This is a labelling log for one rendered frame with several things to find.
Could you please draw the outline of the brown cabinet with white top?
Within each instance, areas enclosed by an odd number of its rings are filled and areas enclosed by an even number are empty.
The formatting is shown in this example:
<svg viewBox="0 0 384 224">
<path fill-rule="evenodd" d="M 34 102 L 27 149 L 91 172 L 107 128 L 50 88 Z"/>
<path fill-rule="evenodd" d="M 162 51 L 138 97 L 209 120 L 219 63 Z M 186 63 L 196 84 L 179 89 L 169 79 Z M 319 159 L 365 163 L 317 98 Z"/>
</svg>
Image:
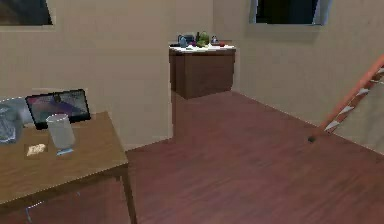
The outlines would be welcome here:
<svg viewBox="0 0 384 224">
<path fill-rule="evenodd" d="M 230 91 L 233 86 L 236 48 L 170 47 L 171 90 L 192 99 Z"/>
</svg>

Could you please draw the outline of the brown wooden table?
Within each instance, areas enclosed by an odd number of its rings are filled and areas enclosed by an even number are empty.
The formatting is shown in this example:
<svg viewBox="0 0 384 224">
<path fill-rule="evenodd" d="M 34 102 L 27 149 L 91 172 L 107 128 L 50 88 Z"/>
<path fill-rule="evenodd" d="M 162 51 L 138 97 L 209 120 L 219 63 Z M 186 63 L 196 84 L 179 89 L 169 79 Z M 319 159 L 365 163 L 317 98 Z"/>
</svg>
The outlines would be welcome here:
<svg viewBox="0 0 384 224">
<path fill-rule="evenodd" d="M 90 120 L 75 123 L 73 132 L 73 151 L 64 155 L 57 155 L 48 131 L 34 128 L 26 128 L 17 143 L 0 145 L 0 215 L 120 177 L 129 224 L 138 224 L 129 162 L 109 114 L 93 114 Z M 28 147 L 37 144 L 45 144 L 45 151 L 28 156 Z"/>
</svg>

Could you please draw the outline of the grey translucent cup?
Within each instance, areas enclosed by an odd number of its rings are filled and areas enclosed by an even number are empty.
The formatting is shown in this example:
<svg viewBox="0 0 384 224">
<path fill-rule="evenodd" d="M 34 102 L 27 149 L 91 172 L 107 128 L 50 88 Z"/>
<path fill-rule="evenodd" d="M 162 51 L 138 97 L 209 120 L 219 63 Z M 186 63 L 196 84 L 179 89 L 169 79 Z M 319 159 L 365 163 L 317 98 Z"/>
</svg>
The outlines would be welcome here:
<svg viewBox="0 0 384 224">
<path fill-rule="evenodd" d="M 72 152 L 75 144 L 75 136 L 67 114 L 53 114 L 46 119 L 48 131 L 55 147 L 57 155 Z"/>
</svg>

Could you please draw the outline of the black laptop with colourful screen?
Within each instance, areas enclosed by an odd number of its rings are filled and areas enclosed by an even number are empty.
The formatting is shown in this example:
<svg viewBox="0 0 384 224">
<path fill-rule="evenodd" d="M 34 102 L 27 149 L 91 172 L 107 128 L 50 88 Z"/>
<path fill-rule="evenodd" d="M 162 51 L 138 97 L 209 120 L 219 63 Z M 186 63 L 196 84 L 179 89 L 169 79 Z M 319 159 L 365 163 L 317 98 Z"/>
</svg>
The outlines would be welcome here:
<svg viewBox="0 0 384 224">
<path fill-rule="evenodd" d="M 37 130 L 47 129 L 46 119 L 54 114 L 67 114 L 71 123 L 91 119 L 84 89 L 30 95 L 25 102 Z"/>
</svg>

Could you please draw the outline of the pale flat square item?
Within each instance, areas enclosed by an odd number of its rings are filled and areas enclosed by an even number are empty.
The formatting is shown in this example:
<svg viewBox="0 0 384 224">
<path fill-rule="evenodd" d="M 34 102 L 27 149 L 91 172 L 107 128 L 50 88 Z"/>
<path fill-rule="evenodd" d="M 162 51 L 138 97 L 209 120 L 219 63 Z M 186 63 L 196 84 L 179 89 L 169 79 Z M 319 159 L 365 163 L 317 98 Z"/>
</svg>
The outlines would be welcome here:
<svg viewBox="0 0 384 224">
<path fill-rule="evenodd" d="M 45 149 L 46 149 L 45 144 L 37 144 L 37 145 L 29 146 L 28 151 L 27 151 L 27 155 L 28 156 L 36 155 L 36 154 L 39 154 L 41 152 L 44 152 Z"/>
</svg>

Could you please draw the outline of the grey crumpled box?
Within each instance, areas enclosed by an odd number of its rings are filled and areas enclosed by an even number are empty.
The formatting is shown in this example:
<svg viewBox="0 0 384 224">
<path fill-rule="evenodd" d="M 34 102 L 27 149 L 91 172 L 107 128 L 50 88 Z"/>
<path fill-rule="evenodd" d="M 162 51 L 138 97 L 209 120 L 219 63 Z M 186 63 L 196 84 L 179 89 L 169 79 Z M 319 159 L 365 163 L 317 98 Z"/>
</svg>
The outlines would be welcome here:
<svg viewBox="0 0 384 224">
<path fill-rule="evenodd" d="M 23 128 L 33 122 L 24 97 L 0 101 L 0 144 L 14 144 L 21 137 Z"/>
</svg>

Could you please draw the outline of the dark framed picture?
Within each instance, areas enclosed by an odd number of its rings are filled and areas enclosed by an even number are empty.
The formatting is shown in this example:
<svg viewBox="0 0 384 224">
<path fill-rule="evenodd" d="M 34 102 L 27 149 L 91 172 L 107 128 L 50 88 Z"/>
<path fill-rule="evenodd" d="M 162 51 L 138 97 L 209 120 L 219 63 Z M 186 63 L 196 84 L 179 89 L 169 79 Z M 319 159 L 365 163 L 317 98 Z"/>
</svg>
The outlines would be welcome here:
<svg viewBox="0 0 384 224">
<path fill-rule="evenodd" d="M 46 0 L 0 0 L 0 26 L 52 24 Z"/>
</svg>

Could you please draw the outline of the dark window with pale frame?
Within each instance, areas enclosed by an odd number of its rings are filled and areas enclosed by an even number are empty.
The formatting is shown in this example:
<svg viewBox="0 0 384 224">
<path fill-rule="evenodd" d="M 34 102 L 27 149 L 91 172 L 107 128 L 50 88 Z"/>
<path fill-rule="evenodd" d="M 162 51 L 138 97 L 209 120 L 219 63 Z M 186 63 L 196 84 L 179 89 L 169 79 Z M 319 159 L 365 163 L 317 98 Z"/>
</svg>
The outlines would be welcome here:
<svg viewBox="0 0 384 224">
<path fill-rule="evenodd" d="M 250 24 L 327 24 L 333 0 L 250 0 Z"/>
</svg>

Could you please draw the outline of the orange slanted ladder frame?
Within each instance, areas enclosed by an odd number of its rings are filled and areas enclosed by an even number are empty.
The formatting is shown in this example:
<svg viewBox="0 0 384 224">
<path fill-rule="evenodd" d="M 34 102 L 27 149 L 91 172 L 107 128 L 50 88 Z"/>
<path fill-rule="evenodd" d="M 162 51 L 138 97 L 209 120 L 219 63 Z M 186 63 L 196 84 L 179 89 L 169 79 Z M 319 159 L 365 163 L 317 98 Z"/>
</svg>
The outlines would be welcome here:
<svg viewBox="0 0 384 224">
<path fill-rule="evenodd" d="M 358 106 L 359 102 L 369 94 L 375 85 L 384 85 L 384 82 L 381 81 L 383 77 L 384 54 L 371 65 L 344 99 L 333 109 L 326 119 L 313 130 L 307 140 L 313 143 L 319 136 L 325 133 L 333 133 Z"/>
</svg>

